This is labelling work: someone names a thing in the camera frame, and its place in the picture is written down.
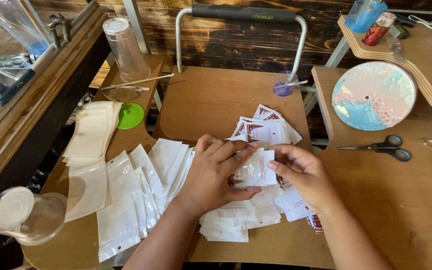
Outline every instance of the clear plastic cup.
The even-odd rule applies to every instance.
[[[0,25],[33,54],[42,54],[49,47],[39,29],[18,0],[0,0]]]
[[[288,70],[283,70],[276,75],[276,82],[274,83],[274,88],[273,88],[273,92],[276,95],[285,97],[291,94],[295,85],[275,88],[277,86],[299,82],[297,75],[294,75],[292,80],[290,80],[290,76],[291,76],[291,71]]]
[[[0,235],[26,246],[48,242],[66,225],[67,203],[59,193],[33,194],[22,186],[6,189],[0,194]]]
[[[119,67],[121,80],[129,83],[149,78],[151,69],[143,58],[128,20],[111,18],[104,22],[103,30]]]
[[[357,0],[351,7],[344,24],[353,32],[366,33],[387,8],[384,2],[378,4],[370,0]]]

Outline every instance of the forearm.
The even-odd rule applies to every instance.
[[[393,270],[395,267],[347,209],[320,216],[324,235],[338,270]]]
[[[173,200],[123,269],[181,269],[198,219]]]

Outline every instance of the smartphone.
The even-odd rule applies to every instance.
[[[8,102],[34,75],[30,68],[0,69],[0,103]]]

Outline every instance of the green plastic lid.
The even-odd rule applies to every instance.
[[[118,129],[130,129],[139,125],[145,117],[145,109],[135,103],[121,105],[119,110]]]

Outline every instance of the keyring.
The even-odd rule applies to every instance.
[[[422,138],[421,141],[423,144],[426,144],[427,146],[432,146],[432,140],[428,138]]]

